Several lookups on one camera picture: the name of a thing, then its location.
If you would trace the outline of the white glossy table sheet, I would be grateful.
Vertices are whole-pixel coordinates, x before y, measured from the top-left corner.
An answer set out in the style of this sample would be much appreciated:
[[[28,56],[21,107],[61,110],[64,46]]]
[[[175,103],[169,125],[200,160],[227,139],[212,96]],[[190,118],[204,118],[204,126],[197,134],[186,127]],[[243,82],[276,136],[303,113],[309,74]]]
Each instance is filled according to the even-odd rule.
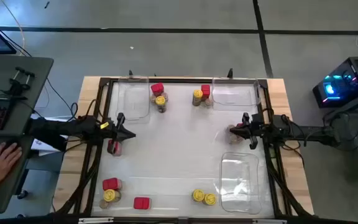
[[[103,188],[98,185],[94,192],[92,214],[112,217],[213,217],[213,218],[271,218],[273,205],[265,165],[262,143],[250,149],[248,140],[231,144],[227,135],[230,124],[242,121],[244,112],[220,111],[193,106],[194,90],[200,84],[167,83],[167,110],[160,113],[150,103],[147,123],[124,123],[136,134],[125,140],[122,154],[114,157],[107,151],[101,156],[98,181],[116,177],[121,179],[121,199],[110,204],[108,209],[99,207],[103,199]],[[116,116],[118,84],[113,86],[109,114]],[[253,154],[259,159],[260,213],[227,212],[220,202],[219,182],[221,159],[226,152]],[[201,189],[204,194],[215,194],[216,204],[195,202],[191,194]],[[135,197],[152,199],[151,208],[133,208]]]

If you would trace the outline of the black desk foot bar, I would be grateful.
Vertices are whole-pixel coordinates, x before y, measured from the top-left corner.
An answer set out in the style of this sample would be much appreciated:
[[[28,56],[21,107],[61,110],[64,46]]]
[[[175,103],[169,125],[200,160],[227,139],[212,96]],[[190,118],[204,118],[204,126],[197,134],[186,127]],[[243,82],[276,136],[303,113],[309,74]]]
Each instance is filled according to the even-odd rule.
[[[42,143],[52,146],[58,151],[65,151],[68,144],[68,136],[55,133],[35,133],[31,136]]]

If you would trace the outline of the black clamp stand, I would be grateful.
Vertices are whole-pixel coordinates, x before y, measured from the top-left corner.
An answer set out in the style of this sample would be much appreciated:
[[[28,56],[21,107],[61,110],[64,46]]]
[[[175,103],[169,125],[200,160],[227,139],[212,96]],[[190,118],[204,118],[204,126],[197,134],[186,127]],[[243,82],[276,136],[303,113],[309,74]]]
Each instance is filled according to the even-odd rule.
[[[15,70],[16,74],[9,79],[11,87],[8,90],[1,90],[1,92],[5,95],[20,96],[23,92],[30,90],[30,79],[36,77],[35,73],[27,71],[22,67],[15,67]],[[19,81],[19,75],[24,75],[26,77],[24,83]]]

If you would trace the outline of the dark grey desk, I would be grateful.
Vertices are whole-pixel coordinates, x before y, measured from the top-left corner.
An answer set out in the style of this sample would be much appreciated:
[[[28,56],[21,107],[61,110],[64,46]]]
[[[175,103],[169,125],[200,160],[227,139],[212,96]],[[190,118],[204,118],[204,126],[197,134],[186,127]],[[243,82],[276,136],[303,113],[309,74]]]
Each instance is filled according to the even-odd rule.
[[[30,79],[30,89],[23,93],[27,100],[13,106],[4,129],[0,130],[0,143],[16,138],[22,147],[21,158],[7,177],[0,182],[0,213],[5,212],[24,172],[26,157],[34,139],[22,133],[47,81],[52,65],[52,58],[0,55],[0,94],[3,90],[10,89],[9,79],[16,74],[16,67],[35,74],[35,77]]]

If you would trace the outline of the white paper sheets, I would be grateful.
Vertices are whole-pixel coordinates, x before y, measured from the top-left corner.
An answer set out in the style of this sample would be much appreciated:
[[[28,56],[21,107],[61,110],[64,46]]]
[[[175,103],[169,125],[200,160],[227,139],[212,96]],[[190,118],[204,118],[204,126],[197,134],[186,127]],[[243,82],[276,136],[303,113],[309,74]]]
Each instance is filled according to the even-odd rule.
[[[69,116],[55,116],[55,117],[46,117],[45,118],[48,121],[68,121]],[[58,149],[55,149],[51,145],[48,145],[38,139],[34,139],[31,149],[33,151],[37,151],[39,153],[39,156],[46,156],[48,154],[59,152]]]

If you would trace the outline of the clear plastic bin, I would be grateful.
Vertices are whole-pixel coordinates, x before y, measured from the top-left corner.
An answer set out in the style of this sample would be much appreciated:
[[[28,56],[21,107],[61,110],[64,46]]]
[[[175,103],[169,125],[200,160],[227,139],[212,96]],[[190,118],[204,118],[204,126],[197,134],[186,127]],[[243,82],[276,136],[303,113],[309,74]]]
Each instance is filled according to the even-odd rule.
[[[260,213],[259,159],[248,153],[226,152],[220,166],[219,194],[227,212]]]
[[[260,103],[259,82],[256,79],[212,79],[213,109],[220,111],[250,111]]]
[[[149,78],[127,76],[118,79],[116,116],[122,113],[126,123],[147,123],[150,115]]]

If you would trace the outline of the black aluminium table frame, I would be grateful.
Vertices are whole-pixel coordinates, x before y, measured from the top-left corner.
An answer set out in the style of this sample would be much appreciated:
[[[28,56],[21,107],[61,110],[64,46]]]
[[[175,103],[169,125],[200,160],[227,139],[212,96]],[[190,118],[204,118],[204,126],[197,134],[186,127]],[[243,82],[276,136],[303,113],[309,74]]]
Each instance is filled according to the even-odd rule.
[[[109,95],[108,90],[112,89],[112,83],[117,81],[118,77],[91,77],[86,76],[83,79],[78,104],[80,114],[85,114],[88,104],[94,98],[101,97],[101,107],[106,109],[110,101],[107,100]],[[211,78],[208,77],[150,77],[151,82],[162,83],[210,83]],[[261,107],[264,109],[271,108],[278,115],[285,114],[292,117],[291,108],[287,96],[285,81],[282,78],[267,78],[260,80],[262,86],[259,90],[262,95]],[[71,149],[65,153],[60,168],[59,178],[55,193],[52,199],[52,208],[59,210],[63,207],[64,203],[68,201],[69,197],[74,193],[75,188],[80,184],[81,178],[85,175],[82,174],[83,167],[90,170],[90,163],[100,156],[97,149],[92,147],[88,149],[87,146],[70,146]],[[310,190],[308,187],[305,168],[301,163],[301,157],[297,156],[294,152],[286,151],[282,148],[271,149],[270,152],[275,154],[272,159],[273,164],[279,174],[283,175],[282,180],[286,182],[287,187],[296,198],[297,202],[310,214],[314,214],[313,204],[310,197]],[[288,215],[289,217],[298,217],[295,209],[290,207],[289,199],[284,195],[279,186],[275,186],[273,193],[277,196],[275,199],[278,203],[276,209],[277,215]],[[188,215],[180,215],[178,218],[180,223],[187,224],[207,224],[207,223],[246,223],[251,221],[251,217],[246,218],[213,218],[213,217],[194,217]]]

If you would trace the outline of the silver metal bracket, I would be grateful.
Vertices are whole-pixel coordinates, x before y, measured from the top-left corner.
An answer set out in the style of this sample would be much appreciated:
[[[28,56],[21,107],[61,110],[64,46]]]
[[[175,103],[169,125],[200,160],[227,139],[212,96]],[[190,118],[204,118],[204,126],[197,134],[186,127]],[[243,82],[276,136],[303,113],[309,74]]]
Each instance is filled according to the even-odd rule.
[[[287,221],[277,219],[253,219],[252,224],[287,224]]]
[[[78,224],[102,224],[102,223],[113,223],[113,217],[91,217],[91,218],[80,218]]]

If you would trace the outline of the person's hand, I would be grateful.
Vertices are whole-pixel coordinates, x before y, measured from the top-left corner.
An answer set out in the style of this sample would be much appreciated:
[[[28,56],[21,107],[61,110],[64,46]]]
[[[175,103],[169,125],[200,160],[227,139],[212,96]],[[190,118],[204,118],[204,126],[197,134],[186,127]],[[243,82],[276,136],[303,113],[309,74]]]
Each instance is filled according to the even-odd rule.
[[[17,143],[0,144],[0,182],[8,175],[15,163],[22,156],[22,148]]]

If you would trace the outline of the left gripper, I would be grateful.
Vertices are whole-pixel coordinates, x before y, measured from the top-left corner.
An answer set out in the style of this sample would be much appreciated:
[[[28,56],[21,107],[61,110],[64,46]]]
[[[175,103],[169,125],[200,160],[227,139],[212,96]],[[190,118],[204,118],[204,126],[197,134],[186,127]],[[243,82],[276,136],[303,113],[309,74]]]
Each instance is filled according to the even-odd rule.
[[[113,141],[120,142],[121,145],[122,145],[122,141],[119,139],[119,130],[120,130],[121,126],[123,125],[124,121],[125,121],[124,114],[119,113],[117,116],[117,123],[112,127],[112,135],[110,138]],[[125,127],[123,127],[123,132],[125,133],[124,141],[127,139],[135,138],[135,133],[126,129]]]

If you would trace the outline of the yellow lid spice jar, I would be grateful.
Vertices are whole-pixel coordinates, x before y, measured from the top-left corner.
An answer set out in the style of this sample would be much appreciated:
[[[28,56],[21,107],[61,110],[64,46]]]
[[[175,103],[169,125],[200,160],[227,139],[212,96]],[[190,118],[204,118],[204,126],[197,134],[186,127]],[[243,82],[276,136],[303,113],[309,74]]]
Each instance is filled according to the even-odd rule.
[[[212,206],[216,204],[216,196],[215,194],[205,194],[202,202],[205,205]]]
[[[204,200],[204,196],[204,191],[201,189],[195,189],[191,194],[191,197],[195,202],[202,202]]]
[[[199,106],[202,102],[203,92],[201,90],[194,90],[192,104],[193,106]]]
[[[103,199],[106,202],[118,202],[121,199],[121,193],[117,190],[107,189],[104,191]]]
[[[155,99],[155,104],[160,113],[164,113],[167,110],[167,102],[164,96],[158,96]]]

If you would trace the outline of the computer tower with lights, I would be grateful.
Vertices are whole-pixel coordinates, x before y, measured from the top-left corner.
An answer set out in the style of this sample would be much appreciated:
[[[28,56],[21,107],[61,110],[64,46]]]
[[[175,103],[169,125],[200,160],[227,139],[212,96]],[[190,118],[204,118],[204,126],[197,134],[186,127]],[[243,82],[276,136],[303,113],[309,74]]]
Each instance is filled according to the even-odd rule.
[[[358,57],[349,57],[314,88],[319,108],[338,108],[358,97]]]

